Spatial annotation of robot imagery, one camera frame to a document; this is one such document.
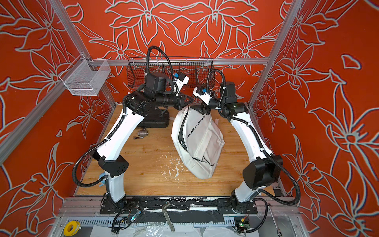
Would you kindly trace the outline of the white backpack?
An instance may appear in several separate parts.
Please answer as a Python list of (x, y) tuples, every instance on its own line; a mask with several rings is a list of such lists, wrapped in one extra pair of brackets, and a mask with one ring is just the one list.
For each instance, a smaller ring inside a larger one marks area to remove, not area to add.
[(225, 141), (211, 115), (190, 106), (183, 108), (173, 121), (171, 138), (183, 164), (195, 177), (213, 176)]

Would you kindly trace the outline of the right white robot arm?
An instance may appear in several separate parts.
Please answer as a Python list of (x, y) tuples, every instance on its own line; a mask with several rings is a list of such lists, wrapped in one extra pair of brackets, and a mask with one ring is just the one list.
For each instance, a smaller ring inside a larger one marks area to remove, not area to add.
[[(246, 105), (237, 100), (235, 84), (228, 82), (219, 69), (210, 70), (207, 79), (214, 74), (222, 77), (219, 98), (211, 91), (209, 82), (206, 83), (207, 87), (196, 88), (193, 93), (202, 100), (201, 112), (208, 114), (211, 110), (216, 110), (221, 117), (231, 123), (248, 154), (249, 164), (242, 172), (243, 182), (232, 191), (230, 197), (233, 211), (242, 213), (250, 202), (258, 200), (259, 194), (266, 194), (272, 200), (286, 206), (298, 204), (301, 200), (301, 189), (298, 182), (283, 167), (282, 157), (275, 155), (258, 134)], [(279, 199), (265, 190), (266, 187), (278, 180), (281, 173), (290, 178), (295, 188), (296, 195), (290, 201)]]

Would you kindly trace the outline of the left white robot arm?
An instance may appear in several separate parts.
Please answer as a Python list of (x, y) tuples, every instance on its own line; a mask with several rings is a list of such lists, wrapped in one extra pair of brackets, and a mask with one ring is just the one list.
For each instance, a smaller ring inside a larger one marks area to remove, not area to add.
[[(169, 75), (150, 71), (150, 54), (154, 49), (165, 57)], [(156, 109), (169, 107), (179, 111), (193, 102), (192, 97), (180, 92), (188, 80), (183, 73), (173, 71), (169, 57), (161, 48), (150, 46), (146, 57), (144, 84), (123, 98), (122, 112), (104, 140), (90, 148), (74, 164), (73, 182), (79, 187), (89, 188), (105, 181), (107, 201), (121, 210), (126, 209), (123, 175), (129, 164), (120, 152), (131, 133), (148, 114)], [(92, 183), (83, 183), (77, 177), (77, 169), (87, 155), (97, 160), (105, 172), (104, 176)]]

